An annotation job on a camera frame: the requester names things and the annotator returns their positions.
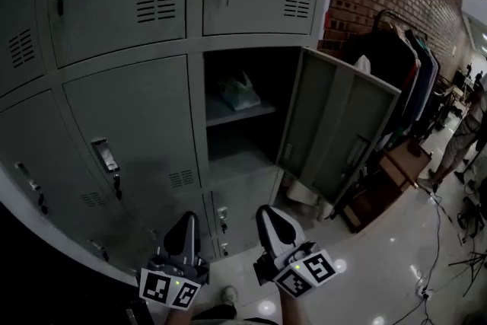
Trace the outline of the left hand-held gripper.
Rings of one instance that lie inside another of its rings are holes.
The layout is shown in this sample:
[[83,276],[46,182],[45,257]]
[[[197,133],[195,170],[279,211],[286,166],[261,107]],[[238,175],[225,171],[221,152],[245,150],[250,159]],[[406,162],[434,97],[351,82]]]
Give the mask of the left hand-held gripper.
[[167,256],[154,256],[141,269],[139,297],[171,309],[188,311],[209,283],[209,263],[199,257],[199,219],[186,212],[164,237]]

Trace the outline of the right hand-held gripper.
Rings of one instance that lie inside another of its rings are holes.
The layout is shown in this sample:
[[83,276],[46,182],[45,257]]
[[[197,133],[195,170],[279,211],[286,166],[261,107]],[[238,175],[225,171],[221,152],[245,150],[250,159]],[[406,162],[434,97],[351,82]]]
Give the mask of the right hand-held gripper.
[[316,242],[305,242],[304,231],[289,214],[263,205],[256,212],[256,223],[266,251],[253,264],[260,285],[274,282],[291,297],[299,298],[338,275],[326,250]]

